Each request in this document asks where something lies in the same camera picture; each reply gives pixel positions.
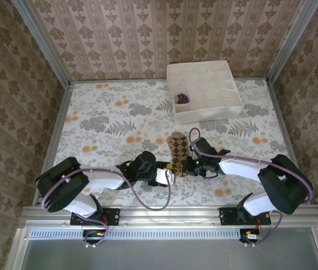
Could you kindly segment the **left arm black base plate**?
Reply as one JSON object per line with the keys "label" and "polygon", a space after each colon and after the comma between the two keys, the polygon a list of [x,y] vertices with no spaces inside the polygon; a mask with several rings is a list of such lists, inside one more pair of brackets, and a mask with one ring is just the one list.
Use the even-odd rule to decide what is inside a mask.
{"label": "left arm black base plate", "polygon": [[[95,212],[88,219],[102,221],[108,226],[117,226],[119,224],[120,209],[102,208]],[[97,222],[91,222],[78,217],[75,213],[71,214],[70,225],[72,226],[98,226]]]}

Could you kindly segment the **beige green brown argyle sock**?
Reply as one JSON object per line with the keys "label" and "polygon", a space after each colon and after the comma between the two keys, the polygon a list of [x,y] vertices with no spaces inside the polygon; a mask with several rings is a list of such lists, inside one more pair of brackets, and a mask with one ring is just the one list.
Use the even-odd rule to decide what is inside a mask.
{"label": "beige green brown argyle sock", "polygon": [[177,177],[186,177],[187,173],[182,168],[187,157],[190,156],[187,136],[178,131],[173,132],[167,138],[167,144],[172,156],[173,173]]}

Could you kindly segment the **dark purple socks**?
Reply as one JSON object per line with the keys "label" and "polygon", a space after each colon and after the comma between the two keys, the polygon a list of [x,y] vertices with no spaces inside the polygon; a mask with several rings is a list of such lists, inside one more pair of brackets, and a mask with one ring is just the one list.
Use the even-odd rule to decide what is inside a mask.
{"label": "dark purple socks", "polygon": [[185,93],[179,93],[176,96],[174,96],[174,103],[176,105],[184,105],[190,103],[190,98]]}

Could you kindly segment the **grey metal sheet panel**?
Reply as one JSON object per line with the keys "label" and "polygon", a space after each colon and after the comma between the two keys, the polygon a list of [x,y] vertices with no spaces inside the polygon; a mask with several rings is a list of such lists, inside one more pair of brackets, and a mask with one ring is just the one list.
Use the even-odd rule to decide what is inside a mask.
{"label": "grey metal sheet panel", "polygon": [[29,243],[22,270],[318,270],[311,244],[245,247],[225,240],[111,240]]}

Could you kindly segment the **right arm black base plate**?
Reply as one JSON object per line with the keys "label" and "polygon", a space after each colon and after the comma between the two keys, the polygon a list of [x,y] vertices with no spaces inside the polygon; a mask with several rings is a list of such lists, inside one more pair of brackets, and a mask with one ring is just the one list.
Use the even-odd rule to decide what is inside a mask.
{"label": "right arm black base plate", "polygon": [[245,209],[234,207],[219,208],[219,218],[223,226],[256,226],[271,225],[271,218],[268,212],[253,216]]}

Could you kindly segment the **white fabric divided organizer box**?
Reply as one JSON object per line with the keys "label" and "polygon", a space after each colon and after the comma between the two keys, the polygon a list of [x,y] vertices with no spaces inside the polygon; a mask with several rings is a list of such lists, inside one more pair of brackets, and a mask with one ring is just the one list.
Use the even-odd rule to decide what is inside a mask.
{"label": "white fabric divided organizer box", "polygon": [[[185,62],[167,66],[167,85],[177,124],[238,118],[243,108],[226,60]],[[176,105],[174,96],[185,93],[190,103]]]}

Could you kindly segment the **aluminium extrusion beam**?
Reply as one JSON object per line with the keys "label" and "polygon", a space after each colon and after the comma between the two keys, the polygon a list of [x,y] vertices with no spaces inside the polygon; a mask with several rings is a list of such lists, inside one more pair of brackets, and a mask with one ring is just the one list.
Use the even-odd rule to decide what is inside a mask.
{"label": "aluminium extrusion beam", "polygon": [[[116,228],[219,228],[219,206],[169,206],[162,211],[151,211],[139,206],[120,207]],[[68,211],[49,213],[33,206],[23,209],[19,228],[69,228]],[[292,215],[284,215],[280,227],[318,227],[318,205],[300,206]]]}

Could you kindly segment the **aluminium table side rail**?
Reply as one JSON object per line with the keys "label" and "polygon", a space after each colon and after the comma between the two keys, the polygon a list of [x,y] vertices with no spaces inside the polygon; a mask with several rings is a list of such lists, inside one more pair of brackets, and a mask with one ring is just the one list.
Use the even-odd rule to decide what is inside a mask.
{"label": "aluminium table side rail", "polygon": [[51,139],[50,139],[46,156],[42,165],[41,174],[45,173],[50,168],[52,168],[54,164],[57,149],[60,143],[62,129],[64,127],[65,119],[66,119],[68,109],[70,106],[73,87],[74,87],[74,84],[70,83],[64,90],[64,95],[61,100],[61,104],[60,104],[60,108],[56,117],[55,125],[52,130]]}
{"label": "aluminium table side rail", "polygon": [[260,175],[263,187],[275,208],[285,214],[292,214],[302,204],[309,204],[313,199],[313,185],[300,171],[283,115],[280,111],[274,88],[266,82],[275,116],[283,137],[288,156],[278,155],[262,169]]}

